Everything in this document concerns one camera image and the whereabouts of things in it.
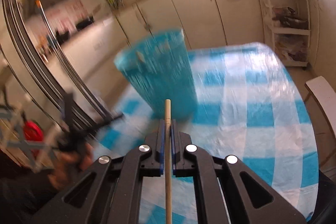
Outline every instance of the chair backrest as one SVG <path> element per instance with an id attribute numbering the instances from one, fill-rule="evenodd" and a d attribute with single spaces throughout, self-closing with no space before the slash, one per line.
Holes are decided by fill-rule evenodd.
<path id="1" fill-rule="evenodd" d="M 325 119 L 328 122 L 330 130 L 336 133 L 336 92 L 325 80 L 319 76 L 309 80 L 305 84 L 309 93 L 313 95 L 319 105 Z"/>

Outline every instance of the red object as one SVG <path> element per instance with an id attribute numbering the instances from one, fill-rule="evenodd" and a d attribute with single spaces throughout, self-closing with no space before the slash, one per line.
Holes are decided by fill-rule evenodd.
<path id="1" fill-rule="evenodd" d="M 23 126 L 23 132 L 27 141 L 42 142 L 44 139 L 43 131 L 33 121 L 26 121 Z M 36 159 L 39 154 L 39 149 L 32 150 L 33 156 Z"/>

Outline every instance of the white chair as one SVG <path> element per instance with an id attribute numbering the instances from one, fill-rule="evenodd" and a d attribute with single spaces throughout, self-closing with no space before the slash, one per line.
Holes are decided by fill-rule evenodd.
<path id="1" fill-rule="evenodd" d="M 328 123 L 330 131 L 336 137 L 336 92 L 322 76 L 307 81 L 305 87 L 308 90 L 308 95 L 304 102 L 306 103 L 310 97 L 314 98 Z M 319 167 L 323 167 L 335 154 L 336 148 L 333 149 L 332 152 L 320 163 Z"/>

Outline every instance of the human hand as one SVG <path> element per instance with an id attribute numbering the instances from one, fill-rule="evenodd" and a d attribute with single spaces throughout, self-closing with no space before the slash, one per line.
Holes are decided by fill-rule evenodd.
<path id="1" fill-rule="evenodd" d="M 92 163 L 92 146 L 85 144 L 86 155 L 79 164 L 80 170 L 87 169 Z M 80 160 L 80 155 L 77 152 L 62 152 L 55 165 L 54 171 L 48 175 L 52 186 L 57 190 L 62 190 L 71 182 L 70 169 L 77 165 Z"/>

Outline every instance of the table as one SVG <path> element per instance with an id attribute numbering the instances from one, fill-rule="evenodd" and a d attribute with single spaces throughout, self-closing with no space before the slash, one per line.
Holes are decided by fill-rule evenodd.
<path id="1" fill-rule="evenodd" d="M 264 44 L 189 53 L 198 109 L 179 123 L 211 155 L 241 159 L 308 220 L 318 192 L 314 131 L 287 70 Z M 97 135 L 94 156 L 117 157 L 158 128 L 152 110 L 129 85 L 117 104 L 126 119 Z M 173 178 L 173 222 L 197 223 L 192 178 Z M 164 176 L 145 178 L 139 223 L 165 222 Z"/>

